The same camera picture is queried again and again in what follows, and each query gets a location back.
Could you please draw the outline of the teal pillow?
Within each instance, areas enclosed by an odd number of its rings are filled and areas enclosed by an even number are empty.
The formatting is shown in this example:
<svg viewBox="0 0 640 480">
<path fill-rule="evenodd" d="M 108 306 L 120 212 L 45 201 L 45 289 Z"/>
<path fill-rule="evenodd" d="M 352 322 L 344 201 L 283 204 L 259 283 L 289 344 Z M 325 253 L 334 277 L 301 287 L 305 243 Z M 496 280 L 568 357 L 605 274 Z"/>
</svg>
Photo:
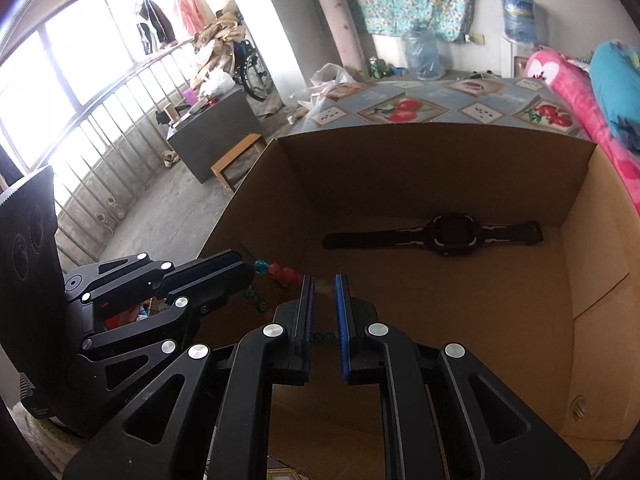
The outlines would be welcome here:
<svg viewBox="0 0 640 480">
<path fill-rule="evenodd" d="M 639 51 L 620 40 L 605 41 L 590 63 L 593 93 L 614 138 L 639 151 Z"/>
</svg>

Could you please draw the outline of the metal window railing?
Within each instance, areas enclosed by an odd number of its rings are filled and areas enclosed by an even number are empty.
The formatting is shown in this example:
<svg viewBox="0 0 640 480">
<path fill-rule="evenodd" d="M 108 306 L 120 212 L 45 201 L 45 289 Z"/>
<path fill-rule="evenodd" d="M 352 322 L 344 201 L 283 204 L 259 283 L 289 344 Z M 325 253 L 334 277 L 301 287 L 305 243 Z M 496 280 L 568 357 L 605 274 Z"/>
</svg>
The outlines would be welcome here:
<svg viewBox="0 0 640 480">
<path fill-rule="evenodd" d="M 99 261 L 129 208 L 164 172 L 168 133 L 156 116 L 182 103 L 194 68 L 193 44 L 183 41 L 117 81 L 62 131 L 22 144 L 1 133 L 22 174 L 53 171 L 64 270 Z"/>
</svg>

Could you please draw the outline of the brown cardboard box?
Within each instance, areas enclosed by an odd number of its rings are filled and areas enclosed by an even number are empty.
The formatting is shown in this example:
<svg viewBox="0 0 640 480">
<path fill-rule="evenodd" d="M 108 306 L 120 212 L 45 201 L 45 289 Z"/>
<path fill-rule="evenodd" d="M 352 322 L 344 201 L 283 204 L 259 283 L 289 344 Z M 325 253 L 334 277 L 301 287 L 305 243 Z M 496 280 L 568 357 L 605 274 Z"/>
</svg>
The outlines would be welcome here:
<svg viewBox="0 0 640 480">
<path fill-rule="evenodd" d="M 536 246 L 461 258 L 325 250 L 334 232 L 444 212 L 539 222 Z M 569 136 L 457 124 L 338 128 L 272 141 L 202 252 L 234 249 L 352 294 L 414 341 L 469 349 L 582 456 L 608 463 L 639 420 L 639 215 L 608 156 Z"/>
</svg>

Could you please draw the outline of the grey cabinet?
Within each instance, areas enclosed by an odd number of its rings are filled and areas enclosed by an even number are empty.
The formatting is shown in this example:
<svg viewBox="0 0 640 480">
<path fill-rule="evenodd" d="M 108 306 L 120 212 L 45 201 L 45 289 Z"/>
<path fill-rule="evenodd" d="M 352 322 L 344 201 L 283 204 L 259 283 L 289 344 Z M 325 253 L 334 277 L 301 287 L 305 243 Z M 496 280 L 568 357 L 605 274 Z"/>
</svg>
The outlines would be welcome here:
<svg viewBox="0 0 640 480">
<path fill-rule="evenodd" d="M 243 90 L 225 94 L 195 115 L 184 116 L 170 127 L 167 141 L 193 177 L 205 183 L 214 176 L 212 166 L 251 133 L 264 133 Z"/>
</svg>

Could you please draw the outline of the small wooden stool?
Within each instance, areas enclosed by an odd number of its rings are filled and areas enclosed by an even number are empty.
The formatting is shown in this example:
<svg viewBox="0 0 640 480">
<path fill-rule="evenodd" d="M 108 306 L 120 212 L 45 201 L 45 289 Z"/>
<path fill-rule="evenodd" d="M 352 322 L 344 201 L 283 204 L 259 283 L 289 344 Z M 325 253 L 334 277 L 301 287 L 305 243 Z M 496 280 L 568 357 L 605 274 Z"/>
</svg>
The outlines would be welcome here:
<svg viewBox="0 0 640 480">
<path fill-rule="evenodd" d="M 249 151 L 260 154 L 266 147 L 267 142 L 261 134 L 250 133 L 213 164 L 212 173 L 228 194 L 233 194 L 235 188 L 228 180 L 226 171 Z"/>
</svg>

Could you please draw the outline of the white plastic bags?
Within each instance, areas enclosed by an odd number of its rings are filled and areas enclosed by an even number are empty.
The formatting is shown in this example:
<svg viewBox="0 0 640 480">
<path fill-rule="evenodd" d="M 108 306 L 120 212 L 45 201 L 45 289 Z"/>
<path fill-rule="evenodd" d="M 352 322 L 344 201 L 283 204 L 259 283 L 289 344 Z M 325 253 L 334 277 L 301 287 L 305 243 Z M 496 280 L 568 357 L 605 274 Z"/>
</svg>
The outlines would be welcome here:
<svg viewBox="0 0 640 480">
<path fill-rule="evenodd" d="M 343 66 L 326 63 L 310 78 L 310 86 L 292 94 L 293 103 L 311 110 L 339 84 L 354 84 L 356 80 Z"/>
</svg>

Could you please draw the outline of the pink rolled mat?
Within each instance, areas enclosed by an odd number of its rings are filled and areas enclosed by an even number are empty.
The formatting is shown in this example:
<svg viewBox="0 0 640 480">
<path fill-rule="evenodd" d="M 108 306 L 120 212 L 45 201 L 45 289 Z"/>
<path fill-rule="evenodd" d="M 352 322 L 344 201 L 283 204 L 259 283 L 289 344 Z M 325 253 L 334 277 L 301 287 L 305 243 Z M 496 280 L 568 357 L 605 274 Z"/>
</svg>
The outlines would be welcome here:
<svg viewBox="0 0 640 480">
<path fill-rule="evenodd" d="M 344 69 L 352 78 L 366 80 L 368 63 L 347 0 L 319 0 L 319 3 Z"/>
</svg>

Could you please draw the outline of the pile of clothes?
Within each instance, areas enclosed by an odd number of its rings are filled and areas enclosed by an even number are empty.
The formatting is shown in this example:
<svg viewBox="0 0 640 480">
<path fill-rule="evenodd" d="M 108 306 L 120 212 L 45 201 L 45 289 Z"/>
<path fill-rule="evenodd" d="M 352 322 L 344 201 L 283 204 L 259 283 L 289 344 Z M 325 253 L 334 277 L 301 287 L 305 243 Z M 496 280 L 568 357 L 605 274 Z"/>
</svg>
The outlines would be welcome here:
<svg viewBox="0 0 640 480">
<path fill-rule="evenodd" d="M 238 66 L 235 48 L 245 39 L 246 27 L 242 15 L 231 0 L 221 10 L 216 21 L 193 37 L 196 72 L 191 79 L 191 88 L 198 90 L 215 68 L 232 76 Z"/>
</svg>

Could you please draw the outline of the pink fleece blanket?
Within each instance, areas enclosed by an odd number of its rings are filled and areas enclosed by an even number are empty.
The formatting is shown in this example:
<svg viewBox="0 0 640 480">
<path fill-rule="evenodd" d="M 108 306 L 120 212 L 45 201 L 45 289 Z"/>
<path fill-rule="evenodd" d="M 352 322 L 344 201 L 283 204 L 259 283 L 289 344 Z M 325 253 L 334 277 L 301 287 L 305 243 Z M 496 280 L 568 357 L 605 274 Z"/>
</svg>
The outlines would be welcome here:
<svg viewBox="0 0 640 480">
<path fill-rule="evenodd" d="M 588 134 L 608 155 L 636 209 L 639 209 L 639 159 L 614 139 L 597 103 L 588 75 L 561 52 L 541 50 L 527 61 L 525 76 L 542 80 L 573 111 Z"/>
</svg>

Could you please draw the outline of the clear water jug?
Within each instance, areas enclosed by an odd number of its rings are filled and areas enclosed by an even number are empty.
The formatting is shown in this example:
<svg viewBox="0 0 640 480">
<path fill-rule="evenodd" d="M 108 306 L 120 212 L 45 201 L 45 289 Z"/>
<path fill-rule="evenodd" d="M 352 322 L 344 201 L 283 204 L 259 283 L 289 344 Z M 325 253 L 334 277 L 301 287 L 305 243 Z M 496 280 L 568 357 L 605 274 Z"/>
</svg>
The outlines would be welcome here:
<svg viewBox="0 0 640 480">
<path fill-rule="evenodd" d="M 437 80 L 445 75 L 435 36 L 421 22 L 413 22 L 401 35 L 400 44 L 409 74 L 420 80 Z"/>
</svg>

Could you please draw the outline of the blue water jug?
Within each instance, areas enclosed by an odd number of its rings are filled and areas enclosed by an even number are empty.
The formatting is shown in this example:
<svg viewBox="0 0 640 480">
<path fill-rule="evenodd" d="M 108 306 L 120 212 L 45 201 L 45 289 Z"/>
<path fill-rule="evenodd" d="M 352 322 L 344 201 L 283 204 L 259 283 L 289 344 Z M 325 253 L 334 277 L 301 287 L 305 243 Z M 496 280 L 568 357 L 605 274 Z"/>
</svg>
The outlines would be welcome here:
<svg viewBox="0 0 640 480">
<path fill-rule="evenodd" d="M 501 0 L 504 34 L 520 44 L 538 41 L 535 0 Z"/>
</svg>

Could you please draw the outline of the black wrist watch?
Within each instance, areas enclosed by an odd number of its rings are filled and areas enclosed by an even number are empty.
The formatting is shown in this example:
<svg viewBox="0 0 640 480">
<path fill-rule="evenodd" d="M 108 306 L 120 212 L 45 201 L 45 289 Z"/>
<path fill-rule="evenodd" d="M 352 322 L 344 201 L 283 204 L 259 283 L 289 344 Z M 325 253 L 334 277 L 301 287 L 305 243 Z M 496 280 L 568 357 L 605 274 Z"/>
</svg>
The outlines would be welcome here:
<svg viewBox="0 0 640 480">
<path fill-rule="evenodd" d="M 322 246 L 326 250 L 420 248 L 457 257 L 486 246 L 535 246 L 543 241 L 544 232 L 537 221 L 483 224 L 468 214 L 441 214 L 414 228 L 326 234 Z"/>
</svg>

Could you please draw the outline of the bicycle wheel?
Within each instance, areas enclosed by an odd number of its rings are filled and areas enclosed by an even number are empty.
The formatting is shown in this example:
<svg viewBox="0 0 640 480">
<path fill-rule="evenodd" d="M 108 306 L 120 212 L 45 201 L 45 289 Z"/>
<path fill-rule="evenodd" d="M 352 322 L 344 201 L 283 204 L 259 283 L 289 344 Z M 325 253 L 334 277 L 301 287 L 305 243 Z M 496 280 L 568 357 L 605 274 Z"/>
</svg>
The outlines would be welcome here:
<svg viewBox="0 0 640 480">
<path fill-rule="evenodd" d="M 259 51 L 250 40 L 242 40 L 234 44 L 233 53 L 233 79 L 252 99 L 265 102 L 274 85 Z"/>
</svg>

